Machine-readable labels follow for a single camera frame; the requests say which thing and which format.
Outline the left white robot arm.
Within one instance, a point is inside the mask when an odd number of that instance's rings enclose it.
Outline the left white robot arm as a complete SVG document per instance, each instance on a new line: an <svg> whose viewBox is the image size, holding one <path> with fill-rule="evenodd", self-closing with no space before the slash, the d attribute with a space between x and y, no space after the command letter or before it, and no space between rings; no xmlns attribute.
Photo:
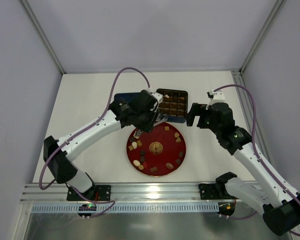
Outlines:
<svg viewBox="0 0 300 240"><path fill-rule="evenodd" d="M134 126L140 132L151 132L163 98L162 94L147 90L142 90L130 101L118 98L78 131L59 139L47 137L43 143L44 168L50 170L55 182L67 184L72 195L80 200L96 201L98 187L73 161L91 145L124 127Z"/></svg>

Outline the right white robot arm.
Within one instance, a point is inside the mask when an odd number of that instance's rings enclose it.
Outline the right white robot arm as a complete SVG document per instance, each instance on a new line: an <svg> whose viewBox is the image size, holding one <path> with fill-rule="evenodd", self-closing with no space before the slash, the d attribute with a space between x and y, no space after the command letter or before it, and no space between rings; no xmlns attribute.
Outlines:
<svg viewBox="0 0 300 240"><path fill-rule="evenodd" d="M195 117L199 117L196 126L212 131L220 146L234 156L261 187L257 190L245 185L229 172L223 175L225 192L255 209L278 236L300 225L300 192L274 169L247 130L235 124L229 105L224 102L212 105L193 103L186 115L187 126L193 125Z"/></svg>

